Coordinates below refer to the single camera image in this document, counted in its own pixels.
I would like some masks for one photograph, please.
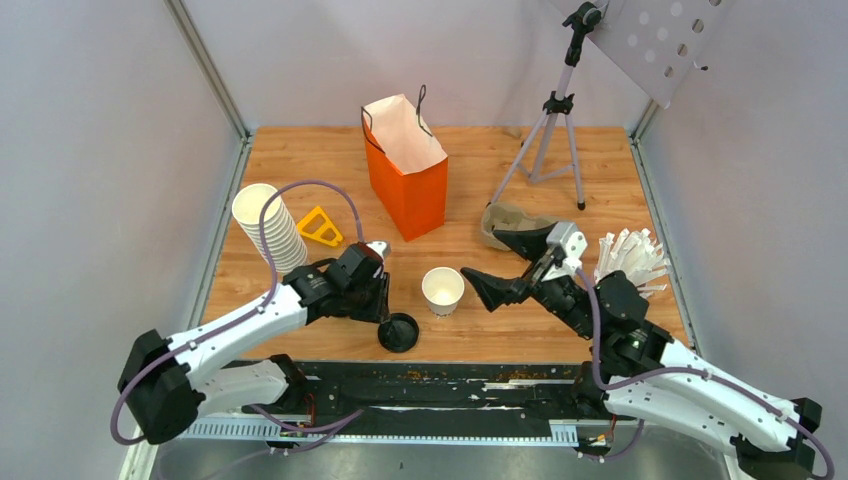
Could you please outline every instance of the tripod head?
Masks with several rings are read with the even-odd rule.
[[[586,35],[592,33],[595,27],[601,23],[604,14],[592,2],[585,2],[580,5],[576,12],[572,13],[563,22],[563,27],[571,27],[574,29],[574,35],[571,36],[571,45],[568,46],[568,53],[565,54],[565,64],[570,67],[576,67],[580,61],[580,54],[583,53],[583,40]]]

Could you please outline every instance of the gray floor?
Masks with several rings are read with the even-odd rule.
[[[621,428],[618,444],[632,428]],[[167,480],[198,480],[246,454],[264,448],[243,441],[182,440],[161,449]],[[283,457],[262,455],[223,472],[216,479],[424,480],[436,478],[557,480],[722,480],[723,464],[709,448],[687,437],[649,428],[631,455],[597,465],[577,459],[571,449],[328,444]]]

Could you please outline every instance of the paper bag handle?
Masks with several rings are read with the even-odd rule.
[[[432,133],[428,132],[424,125],[421,125],[421,102],[424,100],[424,97],[427,96],[427,85],[422,84],[421,90],[418,90],[418,105],[415,106],[415,115],[418,115],[418,127],[421,130],[424,130],[424,133],[427,135],[433,136]]]
[[[365,110],[365,107],[359,107],[359,108],[361,108],[362,113],[364,113],[365,115],[368,115],[368,118],[371,120],[371,126],[368,127],[368,128],[371,129],[371,131],[373,132],[374,131],[374,117],[372,117],[371,114],[368,113],[368,110]],[[380,153],[385,155],[386,152],[382,148],[380,148],[379,145],[377,145],[376,143],[371,141],[371,137],[369,137],[368,132],[365,131],[365,116],[360,115],[360,120],[362,120],[362,135],[365,136],[365,141],[370,143],[372,147],[376,148],[377,150],[380,151]]]

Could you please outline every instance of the tripod leg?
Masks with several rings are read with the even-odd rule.
[[[577,209],[586,208],[583,198],[583,180],[580,178],[580,161],[577,159],[577,136],[574,135],[574,123],[571,115],[565,116],[565,126],[568,128],[568,146],[571,148],[571,165],[574,167],[574,184],[577,187]]]
[[[542,112],[542,115],[539,116],[539,119],[536,120],[536,125],[533,125],[533,129],[530,130],[530,135],[527,136],[527,139],[524,140],[524,145],[521,146],[521,150],[518,151],[518,155],[515,157],[515,160],[512,161],[512,165],[509,166],[509,170],[506,172],[506,176],[501,181],[498,190],[492,196],[492,199],[489,203],[495,203],[500,198],[503,193],[506,185],[509,183],[509,179],[512,178],[512,174],[515,173],[515,169],[521,164],[521,160],[524,158],[524,155],[527,154],[527,150],[530,149],[530,145],[533,143],[533,139],[536,138],[536,134],[539,133],[539,129],[542,128],[542,124],[545,122],[545,118],[548,116],[546,112]]]
[[[536,160],[533,162],[533,172],[530,174],[530,182],[539,182],[539,173],[542,172],[542,164],[545,163],[545,153],[548,151],[548,144],[551,143],[551,137],[556,129],[557,114],[548,115],[548,124],[545,125],[545,134],[542,135],[542,141],[539,142],[539,151],[536,152]]]

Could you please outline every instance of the black round object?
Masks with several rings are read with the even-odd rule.
[[[403,353],[418,343],[418,323],[405,313],[393,313],[377,328],[377,339],[386,350]]]

